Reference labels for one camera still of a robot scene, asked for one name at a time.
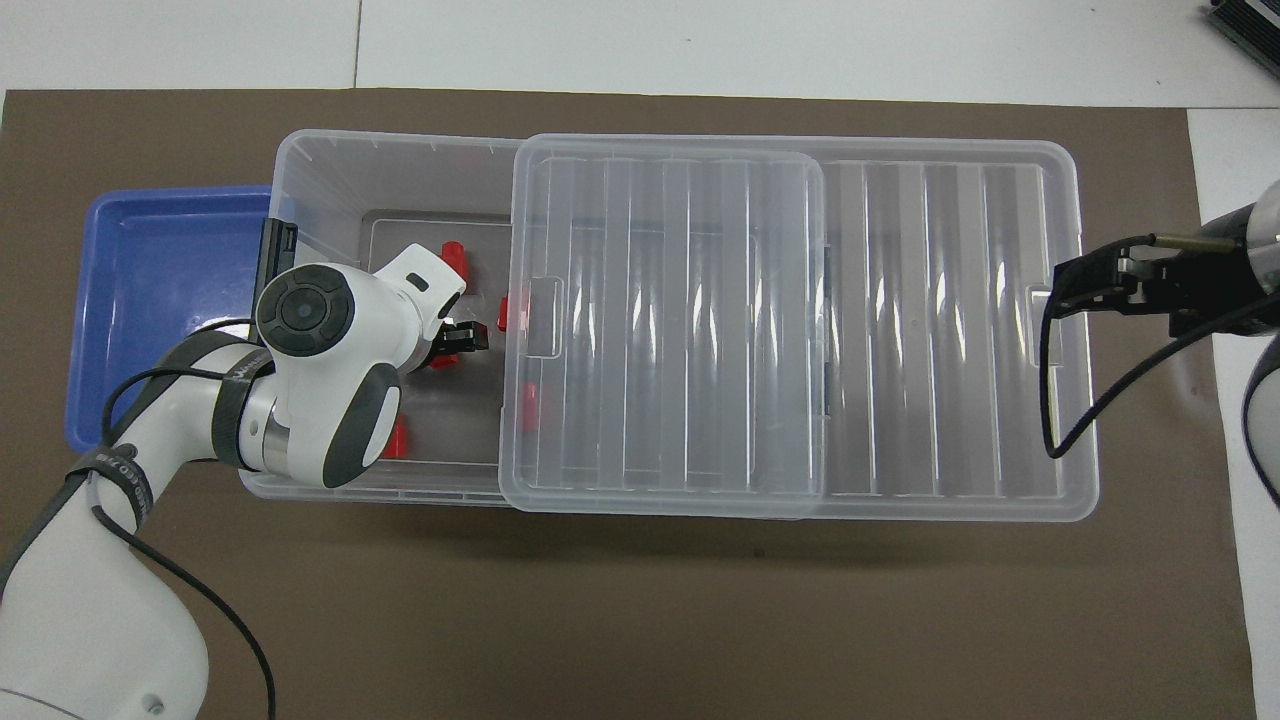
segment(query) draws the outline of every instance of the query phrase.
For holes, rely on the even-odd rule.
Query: white table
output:
[[[466,87],[1190,108],[1201,217],[1280,178],[1280,81],[1197,0],[0,3],[5,88]],[[1213,338],[1258,716],[1280,516],[1243,451],[1262,341]]]

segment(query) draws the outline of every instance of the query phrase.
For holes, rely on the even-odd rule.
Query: red plastic part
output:
[[[521,411],[520,432],[531,433],[538,429],[538,386],[525,382],[520,388]]]
[[[433,370],[439,370],[440,368],[448,368],[449,365],[457,365],[457,364],[458,364],[457,355],[436,355],[435,357],[431,359],[430,363],[428,363],[428,365],[430,365]]]
[[[449,241],[440,246],[440,259],[453,268],[462,282],[471,284],[471,263],[467,263],[467,250],[461,242]]]
[[[404,415],[396,415],[396,424],[392,425],[392,434],[387,438],[387,447],[383,448],[385,460],[403,460],[408,455],[408,425]]]

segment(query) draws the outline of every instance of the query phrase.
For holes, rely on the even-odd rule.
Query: plastic lid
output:
[[[790,151],[516,156],[499,483],[526,510],[803,516],[823,495],[823,179]]]

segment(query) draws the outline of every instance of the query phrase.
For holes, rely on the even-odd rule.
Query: black strap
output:
[[[218,400],[214,401],[214,420],[210,436],[214,441],[214,455],[220,462],[248,468],[239,452],[239,421],[244,415],[244,406],[248,404],[250,389],[253,380],[275,372],[275,363],[271,354],[260,347],[239,363],[227,370],[223,384],[218,388]]]
[[[1280,373],[1280,336],[1272,340],[1271,345],[1262,351],[1262,357],[1253,366],[1253,373],[1249,375],[1249,382],[1244,388],[1244,402],[1240,404],[1240,423],[1244,427],[1244,450],[1249,454],[1249,461],[1253,462],[1253,469],[1258,473],[1262,487],[1271,496],[1271,502],[1276,507],[1280,507],[1280,488],[1275,483],[1277,478],[1270,478],[1262,471],[1262,462],[1258,460],[1258,454],[1253,450],[1253,436],[1249,433],[1249,405],[1253,402],[1253,392],[1258,389],[1262,380],[1267,379],[1271,373]]]
[[[219,331],[197,331],[175,345],[156,365],[165,368],[193,368],[201,357],[237,342],[244,342],[244,340]],[[142,386],[138,398],[129,405],[124,415],[113,425],[111,437],[118,438],[123,436],[124,430],[138,419],[138,415],[142,415],[175,382],[178,382],[178,375],[164,375],[147,380]]]
[[[91,471],[111,480],[128,498],[133,507],[134,525],[141,528],[155,505],[155,496],[151,495],[147,474],[133,461],[136,454],[134,447],[128,443],[119,447],[100,445],[81,455],[67,471],[67,482],[82,482]]]

